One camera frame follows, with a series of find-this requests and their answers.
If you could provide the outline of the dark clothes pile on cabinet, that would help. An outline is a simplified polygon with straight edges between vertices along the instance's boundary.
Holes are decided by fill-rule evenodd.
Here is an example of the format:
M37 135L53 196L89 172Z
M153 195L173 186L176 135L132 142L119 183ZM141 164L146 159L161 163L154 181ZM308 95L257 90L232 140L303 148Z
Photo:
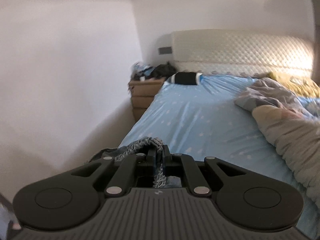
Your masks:
M137 62L132 66L131 80L133 81L145 81L149 79L161 79L169 78L177 73L176 67L174 67L169 61L165 64L160 64L157 67L145 64L143 62Z

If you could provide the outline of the light blue patterned bed sheet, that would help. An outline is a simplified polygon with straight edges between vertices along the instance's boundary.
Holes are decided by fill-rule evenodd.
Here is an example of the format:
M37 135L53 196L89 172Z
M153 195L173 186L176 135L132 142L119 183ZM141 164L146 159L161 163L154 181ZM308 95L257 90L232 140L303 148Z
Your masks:
M123 140L133 145L159 139L171 154L203 161L213 156L246 174L231 178L217 194L195 197L161 166L152 188L133 187L121 197L125 216L118 239L313 239L319 207L296 181L285 160L251 113L234 103L256 80L204 77L199 85L165 82Z

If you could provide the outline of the wooden bedside cabinet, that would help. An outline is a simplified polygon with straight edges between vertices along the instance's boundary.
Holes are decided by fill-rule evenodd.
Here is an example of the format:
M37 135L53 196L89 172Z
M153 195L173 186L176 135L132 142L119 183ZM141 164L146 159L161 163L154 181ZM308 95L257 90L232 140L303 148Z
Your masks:
M132 112L135 121L137 122L145 113L148 107L154 100L154 97L159 92L165 78L148 79L145 81L133 81L128 83L131 93Z

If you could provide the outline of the black cylindrical pillow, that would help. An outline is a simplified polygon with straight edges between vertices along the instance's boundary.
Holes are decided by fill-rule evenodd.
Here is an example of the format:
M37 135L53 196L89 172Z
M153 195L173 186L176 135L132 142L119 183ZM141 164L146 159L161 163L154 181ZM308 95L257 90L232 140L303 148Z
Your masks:
M170 83L195 86L201 83L203 76L199 72L177 72L169 78Z

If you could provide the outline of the grey beige quilt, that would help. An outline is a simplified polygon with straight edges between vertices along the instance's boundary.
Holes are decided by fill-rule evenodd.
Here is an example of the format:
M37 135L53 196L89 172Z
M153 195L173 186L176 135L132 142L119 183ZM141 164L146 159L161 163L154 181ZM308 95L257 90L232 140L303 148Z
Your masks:
M234 103L249 111L265 139L276 148L306 194L319 203L319 119L298 97L265 77L245 88Z

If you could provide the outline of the cream quilted headboard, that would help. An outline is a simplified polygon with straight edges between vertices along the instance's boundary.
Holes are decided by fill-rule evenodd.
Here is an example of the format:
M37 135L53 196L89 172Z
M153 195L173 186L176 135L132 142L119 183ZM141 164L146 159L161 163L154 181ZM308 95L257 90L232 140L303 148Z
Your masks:
M302 38L219 29L175 31L171 38L174 65L180 72L312 76L313 44Z

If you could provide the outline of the yellow green blanket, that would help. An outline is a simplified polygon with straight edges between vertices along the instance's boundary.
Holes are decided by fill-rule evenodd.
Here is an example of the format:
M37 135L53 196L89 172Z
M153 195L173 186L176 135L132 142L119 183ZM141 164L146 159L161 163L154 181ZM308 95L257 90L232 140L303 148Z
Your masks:
M296 77L280 72L269 72L267 77L277 81L298 96L319 98L319 86L309 77Z

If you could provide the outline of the grey wall switch panel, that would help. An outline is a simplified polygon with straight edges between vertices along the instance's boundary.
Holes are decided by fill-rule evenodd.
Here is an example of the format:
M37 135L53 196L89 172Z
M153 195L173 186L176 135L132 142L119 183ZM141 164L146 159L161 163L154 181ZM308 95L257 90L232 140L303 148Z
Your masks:
M160 47L158 48L159 55L168 55L172 54L172 47Z

